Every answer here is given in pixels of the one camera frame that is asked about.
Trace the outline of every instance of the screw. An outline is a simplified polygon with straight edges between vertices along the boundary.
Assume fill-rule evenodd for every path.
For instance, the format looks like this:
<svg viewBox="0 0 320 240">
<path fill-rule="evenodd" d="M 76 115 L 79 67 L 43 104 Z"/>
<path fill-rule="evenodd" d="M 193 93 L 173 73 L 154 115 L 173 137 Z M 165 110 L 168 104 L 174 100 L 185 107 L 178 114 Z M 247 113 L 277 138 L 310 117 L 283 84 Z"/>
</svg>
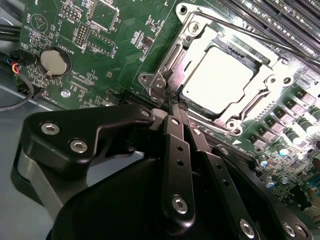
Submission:
<svg viewBox="0 0 320 240">
<path fill-rule="evenodd" d="M 296 229 L 299 231 L 299 233 L 301 233 L 302 236 L 304 236 L 305 238 L 307 237 L 307 233 L 305 232 L 305 230 L 300 227 L 299 225 L 295 225 Z"/>
<path fill-rule="evenodd" d="M 146 117 L 150 117 L 150 114 L 145 111 L 145 110 L 141 110 L 142 115 L 146 116 Z"/>
<path fill-rule="evenodd" d="M 65 99 L 71 96 L 71 92 L 68 89 L 62 89 L 60 94 Z"/>
<path fill-rule="evenodd" d="M 70 148 L 72 151 L 78 153 L 78 154 L 83 154 L 88 150 L 88 145 L 81 140 L 73 140 L 70 143 Z"/>
<path fill-rule="evenodd" d="M 172 118 L 171 121 L 172 121 L 174 124 L 179 125 L 179 121 L 178 121 L 177 119 Z"/>
<path fill-rule="evenodd" d="M 190 34 L 192 35 L 198 35 L 201 31 L 200 29 L 200 23 L 197 21 L 193 21 L 189 24 L 188 30 L 190 32 Z"/>
<path fill-rule="evenodd" d="M 253 239 L 255 237 L 254 229 L 246 220 L 240 220 L 240 228 L 248 238 Z"/>
<path fill-rule="evenodd" d="M 41 131 L 47 135 L 57 135 L 60 132 L 60 127 L 54 123 L 47 122 L 41 125 Z"/>
<path fill-rule="evenodd" d="M 200 130 L 199 130 L 199 129 L 194 128 L 194 129 L 193 129 L 193 131 L 194 131 L 194 132 L 195 132 L 195 134 L 197 134 L 198 136 L 200 136 L 200 135 L 201 135 L 201 132 L 200 132 Z"/>
<path fill-rule="evenodd" d="M 141 77 L 141 81 L 142 81 L 143 83 L 146 83 L 146 82 L 148 82 L 148 78 L 147 78 L 146 76 L 142 76 L 142 77 Z"/>
<path fill-rule="evenodd" d="M 180 196 L 173 197 L 172 206 L 179 214 L 186 214 L 188 212 L 188 205 Z"/>
<path fill-rule="evenodd" d="M 296 236 L 294 229 L 288 223 L 284 222 L 283 228 L 286 231 L 286 233 L 289 234 L 291 237 L 294 238 Z"/>
<path fill-rule="evenodd" d="M 229 152 L 227 151 L 227 149 L 222 147 L 222 148 L 220 148 L 220 150 L 224 155 L 229 155 Z"/>
<path fill-rule="evenodd" d="M 283 60 L 281 61 L 281 63 L 282 63 L 283 65 L 288 65 L 289 61 L 288 61 L 287 59 L 283 59 Z"/>
</svg>

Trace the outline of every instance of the cable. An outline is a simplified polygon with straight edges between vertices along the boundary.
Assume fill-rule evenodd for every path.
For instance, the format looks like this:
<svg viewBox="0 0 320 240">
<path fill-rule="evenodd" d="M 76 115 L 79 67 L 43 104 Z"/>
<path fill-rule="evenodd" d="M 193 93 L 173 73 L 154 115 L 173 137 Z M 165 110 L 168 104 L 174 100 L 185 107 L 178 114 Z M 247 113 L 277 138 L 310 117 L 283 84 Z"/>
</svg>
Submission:
<svg viewBox="0 0 320 240">
<path fill-rule="evenodd" d="M 12 73 L 12 68 L 11 68 L 11 66 L 8 66 L 8 64 L 6 64 L 6 63 L 4 63 L 4 62 L 2 62 L 2 61 L 0 61 L 0 69 Z"/>
<path fill-rule="evenodd" d="M 20 23 L 23 22 L 23 13 L 12 3 L 8 2 L 7 0 L 0 0 L 0 8 L 5 10 L 11 17 L 15 18 Z"/>
<path fill-rule="evenodd" d="M 23 99 L 21 102 L 18 102 L 16 104 L 10 105 L 10 106 L 0 106 L 0 112 L 4 112 L 4 111 L 9 111 L 12 109 L 16 109 L 21 107 L 22 105 L 26 104 L 35 94 L 35 89 L 34 86 L 32 86 L 31 82 L 29 81 L 29 79 L 22 73 L 19 73 L 18 76 L 20 77 L 20 79 L 27 85 L 27 87 L 29 88 L 29 94 L 26 96 L 25 99 Z"/>
<path fill-rule="evenodd" d="M 18 43 L 20 41 L 20 35 L 9 34 L 9 33 L 0 33 L 0 40 Z"/>
<path fill-rule="evenodd" d="M 21 33 L 21 27 L 0 24 L 0 32 L 18 35 Z"/>
<path fill-rule="evenodd" d="M 203 12 L 196 12 L 195 13 L 196 15 L 198 16 L 202 16 L 202 17 L 205 17 L 207 19 L 210 19 L 212 20 L 213 22 L 216 22 L 218 24 L 221 24 L 221 25 L 224 25 L 230 29 L 233 29 L 233 30 L 236 30 L 240 33 L 243 33 L 243 34 L 246 34 L 254 39 L 257 39 L 257 40 L 260 40 L 262 42 L 265 42 L 265 43 L 268 43 L 268 44 L 271 44 L 271 45 L 274 45 L 275 47 L 279 48 L 279 49 L 282 49 L 282 50 L 285 50 L 291 54 L 294 54 L 294 55 L 297 55 L 299 56 L 300 58 L 304 59 L 306 62 L 309 62 L 309 63 L 312 63 L 312 64 L 316 64 L 316 65 L 319 65 L 320 66 L 320 61 L 317 60 L 316 58 L 314 57 L 309 57 L 307 56 L 305 53 L 299 51 L 299 50 L 296 50 L 288 45 L 285 45 L 285 44 L 282 44 L 280 42 L 277 42 L 277 41 L 274 41 L 270 38 L 267 38 L 265 36 L 262 36 L 262 35 L 259 35 L 259 34 L 256 34 L 256 33 L 253 33 L 251 31 L 248 31 L 242 27 L 239 27 L 237 25 L 234 25 L 232 23 L 229 23 L 229 22 L 226 22 L 226 21 L 223 21 L 219 18 L 216 18 L 214 16 L 211 16 L 211 15 L 208 15 L 208 14 L 205 14 Z"/>
<path fill-rule="evenodd" d="M 20 70 L 18 69 L 18 63 L 12 64 L 12 71 L 13 71 L 15 74 L 19 74 L 19 73 L 20 73 Z"/>
</svg>

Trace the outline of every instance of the dimm slot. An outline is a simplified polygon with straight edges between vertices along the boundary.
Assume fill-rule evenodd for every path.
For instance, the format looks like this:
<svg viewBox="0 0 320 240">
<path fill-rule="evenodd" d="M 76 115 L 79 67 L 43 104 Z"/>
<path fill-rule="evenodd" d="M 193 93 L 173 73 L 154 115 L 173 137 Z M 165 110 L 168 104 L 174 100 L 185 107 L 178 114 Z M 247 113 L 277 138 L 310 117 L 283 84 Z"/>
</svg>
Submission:
<svg viewBox="0 0 320 240">
<path fill-rule="evenodd" d="M 292 45 L 294 45 L 297 49 L 299 49 L 300 51 L 302 51 L 303 53 L 305 53 L 307 56 L 310 57 L 314 57 L 314 58 L 318 58 L 319 54 L 316 53 L 313 50 L 313 45 L 311 43 L 303 41 L 303 39 L 301 39 L 299 37 L 299 35 L 295 34 L 293 31 L 290 31 L 290 29 L 287 29 L 285 26 L 283 26 L 282 24 L 280 24 L 277 19 L 271 19 L 271 16 L 269 17 L 269 19 L 262 17 L 261 15 L 259 15 L 255 10 L 253 10 L 251 7 L 247 7 L 242 1 L 240 0 L 231 0 L 231 2 L 234 2 L 236 5 L 238 5 L 240 8 L 242 8 L 244 11 L 246 11 L 248 14 L 250 14 L 252 17 L 260 20 L 264 25 L 266 25 L 268 28 L 270 28 L 271 30 L 273 30 L 274 32 L 276 32 L 278 35 L 282 36 L 283 38 L 285 38 L 289 43 L 291 43 Z M 267 15 L 268 13 L 263 12 L 262 9 L 257 6 L 255 3 L 252 3 L 252 6 L 254 6 L 257 9 L 260 9 L 261 12 L 264 15 Z M 289 37 L 288 35 L 286 35 L 282 30 L 280 30 L 278 28 L 278 26 L 274 26 L 271 22 L 269 22 L 268 20 L 273 20 L 273 22 L 278 25 L 282 30 L 285 30 L 286 32 L 288 32 L 291 36 L 293 36 L 294 38 L 292 39 L 291 37 Z"/>
<path fill-rule="evenodd" d="M 312 21 L 314 23 L 314 25 L 317 27 L 317 26 L 320 26 L 320 19 L 319 19 L 319 16 L 315 16 L 313 15 L 309 10 L 307 10 L 306 8 L 304 8 L 301 4 L 299 4 L 298 2 L 295 2 L 293 4 L 293 6 L 299 10 L 303 16 L 307 17 L 310 19 L 310 21 Z"/>
<path fill-rule="evenodd" d="M 320 19 L 320 3 L 316 0 L 298 0 L 302 5 L 313 12 Z"/>
<path fill-rule="evenodd" d="M 319 34 L 320 29 L 318 26 L 320 26 L 320 21 L 317 20 L 316 22 L 311 21 L 308 19 L 305 15 L 301 14 L 297 9 L 294 9 L 291 5 L 286 4 L 285 2 L 275 1 L 275 0 L 265 0 L 268 4 L 273 6 L 276 10 L 278 10 L 280 13 L 282 13 L 284 16 L 286 16 L 289 20 L 294 22 L 296 25 L 298 25 L 302 31 L 306 32 L 309 36 L 311 36 L 315 41 L 320 42 Z M 305 36 L 303 32 L 300 32 L 301 30 L 295 28 L 292 29 L 296 33 L 296 31 L 299 31 L 299 36 Z M 308 41 L 309 44 L 313 45 L 314 41 L 311 42 L 306 39 L 306 37 L 303 37 L 305 41 Z"/>
<path fill-rule="evenodd" d="M 228 0 L 220 0 L 221 7 L 229 8 L 232 12 L 234 12 L 236 15 L 241 17 L 243 20 L 245 20 L 252 28 L 256 30 L 256 33 L 268 36 L 270 39 L 278 42 L 278 43 L 285 43 L 285 39 L 281 35 L 274 34 L 273 32 L 270 32 L 266 27 L 262 26 L 261 23 L 259 23 L 256 19 L 251 17 L 249 14 L 247 14 L 245 11 L 241 10 L 239 7 L 235 6 L 234 4 L 230 3 Z M 303 58 L 296 56 L 297 59 L 299 59 L 302 63 L 304 63 L 306 66 L 308 66 L 310 69 L 315 71 L 316 73 L 320 73 L 320 68 L 317 66 L 308 63 Z"/>
</svg>

